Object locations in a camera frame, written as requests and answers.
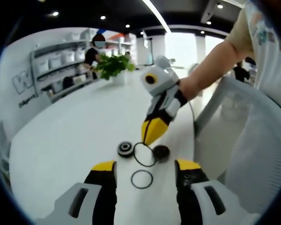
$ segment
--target green plant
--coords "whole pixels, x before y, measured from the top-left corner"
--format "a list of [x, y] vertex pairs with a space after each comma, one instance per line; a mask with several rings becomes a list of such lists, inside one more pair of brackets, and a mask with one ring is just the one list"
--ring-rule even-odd
[[110, 77], [116, 77], [122, 70], [134, 71], [134, 64], [124, 56], [101, 55], [101, 61], [98, 63], [96, 70], [101, 71], [101, 78], [109, 80]]

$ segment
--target white t-shirt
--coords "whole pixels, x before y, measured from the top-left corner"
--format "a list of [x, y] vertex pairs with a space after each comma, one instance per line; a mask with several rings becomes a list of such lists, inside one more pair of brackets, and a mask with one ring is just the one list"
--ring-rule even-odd
[[[257, 64], [255, 87], [281, 107], [281, 41], [253, 3], [246, 3], [244, 11]], [[281, 143], [277, 140], [266, 117], [253, 106], [226, 174], [226, 186], [249, 212], [263, 213], [281, 187], [277, 168]]]

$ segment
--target recessed light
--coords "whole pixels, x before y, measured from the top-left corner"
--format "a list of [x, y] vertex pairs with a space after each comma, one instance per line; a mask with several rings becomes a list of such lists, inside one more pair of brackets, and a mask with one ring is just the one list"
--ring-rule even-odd
[[218, 4], [217, 4], [217, 7], [218, 7], [219, 9], [224, 8], [224, 6], [223, 6], [221, 3], [218, 3]]

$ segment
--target ceiling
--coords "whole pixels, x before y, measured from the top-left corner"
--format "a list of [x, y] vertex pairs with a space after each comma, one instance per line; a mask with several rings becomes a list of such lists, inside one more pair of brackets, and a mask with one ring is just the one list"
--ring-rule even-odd
[[[15, 18], [22, 16], [22, 20], [8, 40], [9, 44], [26, 35], [59, 27], [94, 27], [139, 34], [143, 28], [161, 25], [142, 0], [42, 1], [44, 2], [30, 0], [26, 8], [18, 10]], [[229, 32], [237, 19], [241, 8], [236, 5], [243, 4], [243, 0], [151, 0], [151, 2], [168, 25], [203, 26], [224, 32]], [[216, 7], [218, 2], [224, 6], [223, 9]], [[211, 25], [201, 23], [202, 16], [207, 13], [206, 8], [211, 9], [208, 11]], [[48, 16], [54, 11], [58, 11], [59, 15]], [[105, 20], [100, 19], [102, 15], [106, 16]]]

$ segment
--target yellow eye circle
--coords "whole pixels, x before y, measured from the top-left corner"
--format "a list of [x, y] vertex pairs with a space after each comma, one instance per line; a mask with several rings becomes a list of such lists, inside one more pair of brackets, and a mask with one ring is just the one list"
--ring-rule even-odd
[[147, 74], [145, 79], [148, 84], [154, 84], [157, 82], [157, 76], [155, 74]]

